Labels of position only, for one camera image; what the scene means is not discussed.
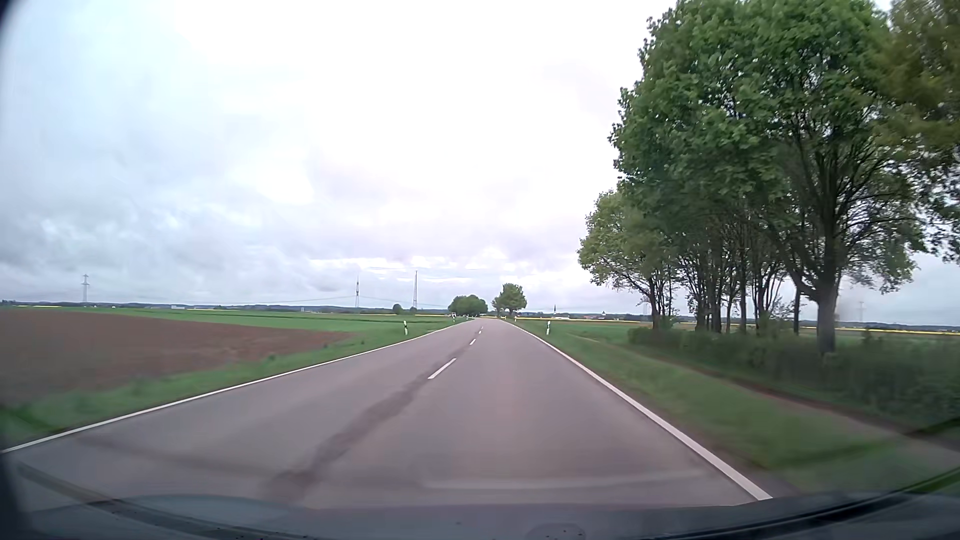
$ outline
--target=field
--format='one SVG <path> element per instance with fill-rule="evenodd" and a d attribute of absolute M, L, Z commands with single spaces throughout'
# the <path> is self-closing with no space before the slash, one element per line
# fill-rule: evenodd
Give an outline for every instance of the field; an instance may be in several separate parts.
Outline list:
<path fill-rule="evenodd" d="M 577 324 L 577 325 L 605 325 L 605 326 L 620 326 L 627 325 L 628 328 L 635 326 L 642 326 L 649 328 L 651 326 L 648 322 L 642 321 L 607 321 L 607 320 L 595 320 L 595 319 L 573 319 L 573 320 L 559 320 L 559 319 L 545 319 L 539 317 L 517 317 L 517 319 L 522 321 L 540 321 L 544 325 L 547 320 L 552 320 L 555 324 Z M 731 320 L 731 331 L 736 331 L 739 324 L 735 320 Z M 677 330 L 687 330 L 692 331 L 694 329 L 694 323 L 676 323 L 674 328 Z M 750 331 L 754 330 L 754 325 L 747 325 L 747 328 Z M 858 329 L 858 328 L 844 328 L 839 327 L 836 329 L 837 340 L 839 341 L 850 341 L 850 340 L 860 340 L 863 338 L 864 333 L 868 332 L 870 334 L 882 337 L 889 338 L 903 338 L 903 339 L 957 339 L 960 343 L 960 332 L 956 331 L 911 331 L 911 330 L 884 330 L 884 329 Z M 800 335 L 813 337 L 817 335 L 817 329 L 815 327 L 800 327 Z"/>
<path fill-rule="evenodd" d="M 830 410 L 663 361 L 630 343 L 638 325 L 520 320 L 701 443 L 800 491 L 895 489 L 960 465 L 960 454 Z"/>
<path fill-rule="evenodd" d="M 454 322 L 410 315 L 0 309 L 3 446 L 355 355 Z"/>

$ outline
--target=brown soil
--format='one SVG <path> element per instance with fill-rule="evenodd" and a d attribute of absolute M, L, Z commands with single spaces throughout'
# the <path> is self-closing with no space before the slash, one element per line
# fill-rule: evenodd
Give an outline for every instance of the brown soil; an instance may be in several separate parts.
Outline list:
<path fill-rule="evenodd" d="M 19 404 L 68 390 L 321 349 L 350 336 L 59 309 L 0 309 L 0 399 Z"/>

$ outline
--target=road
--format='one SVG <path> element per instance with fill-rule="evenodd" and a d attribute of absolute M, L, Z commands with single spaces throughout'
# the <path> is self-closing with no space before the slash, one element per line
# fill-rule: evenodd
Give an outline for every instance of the road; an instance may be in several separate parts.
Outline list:
<path fill-rule="evenodd" d="M 309 507 L 754 500 L 563 355 L 493 319 L 5 456 L 116 498 L 214 494 Z M 66 503 L 32 481 L 19 490 L 28 509 Z"/>

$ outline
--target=tree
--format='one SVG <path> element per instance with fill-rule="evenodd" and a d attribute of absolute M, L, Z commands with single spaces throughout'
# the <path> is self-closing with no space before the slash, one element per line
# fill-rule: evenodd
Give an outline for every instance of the tree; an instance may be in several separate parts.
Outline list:
<path fill-rule="evenodd" d="M 918 165 L 956 172 L 960 160 L 960 0 L 897 0 L 883 50 L 889 127 Z"/>
<path fill-rule="evenodd" d="M 497 296 L 490 302 L 491 307 L 496 311 L 496 318 L 503 316 L 504 306 L 500 304 L 500 297 Z"/>
<path fill-rule="evenodd" d="M 752 283 L 771 306 L 766 278 L 785 272 L 818 305 L 830 352 L 842 279 L 895 290 L 911 253 L 960 251 L 958 190 L 909 174 L 890 136 L 896 103 L 878 64 L 888 33 L 872 3 L 683 1 L 650 31 L 611 142 L 632 202 L 666 224 L 698 323 L 714 326 L 734 257 L 741 303 Z M 767 255 L 750 264 L 751 246 Z M 773 259 L 781 270 L 756 264 Z"/>
<path fill-rule="evenodd" d="M 494 302 L 503 309 L 510 311 L 510 316 L 516 318 L 516 312 L 527 307 L 527 298 L 523 296 L 523 287 L 514 283 L 503 283 L 503 289 Z"/>
<path fill-rule="evenodd" d="M 631 289 L 650 304 L 654 330 L 672 301 L 667 284 L 673 276 L 663 236 L 631 207 L 619 191 L 602 193 L 587 217 L 587 236 L 577 251 L 590 281 L 614 289 Z"/>
<path fill-rule="evenodd" d="M 475 294 L 455 297 L 447 309 L 455 315 L 466 315 L 469 317 L 476 317 L 488 311 L 487 302 L 481 298 L 477 298 Z"/>

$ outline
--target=sky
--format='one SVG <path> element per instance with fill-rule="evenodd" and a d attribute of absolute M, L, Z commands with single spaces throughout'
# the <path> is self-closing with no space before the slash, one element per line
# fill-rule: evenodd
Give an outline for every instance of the sky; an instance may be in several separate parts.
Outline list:
<path fill-rule="evenodd" d="M 93 302 L 352 306 L 359 277 L 364 306 L 407 307 L 416 271 L 421 307 L 516 282 L 531 310 L 642 312 L 576 250 L 669 5 L 23 2 L 0 297 L 79 301 L 87 274 Z M 841 316 L 960 324 L 960 269 L 918 261 Z"/>

